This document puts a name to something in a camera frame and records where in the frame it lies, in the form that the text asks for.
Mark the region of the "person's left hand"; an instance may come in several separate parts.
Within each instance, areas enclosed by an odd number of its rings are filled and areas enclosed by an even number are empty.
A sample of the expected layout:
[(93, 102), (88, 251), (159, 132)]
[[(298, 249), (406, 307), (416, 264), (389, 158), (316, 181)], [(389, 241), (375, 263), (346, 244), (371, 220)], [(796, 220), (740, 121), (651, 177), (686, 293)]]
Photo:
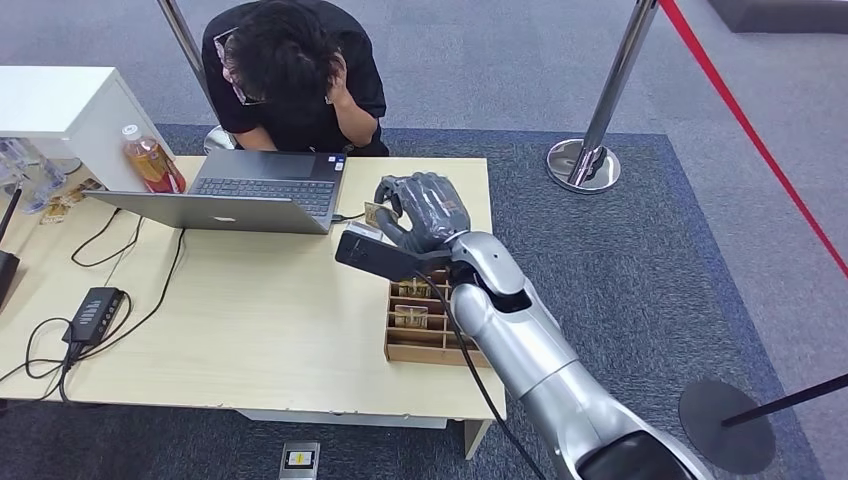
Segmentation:
[(352, 102), (352, 96), (347, 88), (347, 63), (341, 52), (334, 54), (330, 62), (329, 86), (326, 102), (330, 105), (344, 107)]

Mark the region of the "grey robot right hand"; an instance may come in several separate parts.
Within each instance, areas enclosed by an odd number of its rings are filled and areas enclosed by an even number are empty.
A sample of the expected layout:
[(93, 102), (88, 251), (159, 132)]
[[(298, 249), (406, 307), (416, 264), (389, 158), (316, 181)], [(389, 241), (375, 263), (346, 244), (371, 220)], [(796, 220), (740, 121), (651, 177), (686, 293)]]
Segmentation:
[(468, 211), (451, 181), (433, 172), (384, 176), (374, 193), (390, 209), (375, 213), (377, 225), (396, 246), (415, 253), (445, 249), (471, 230)]

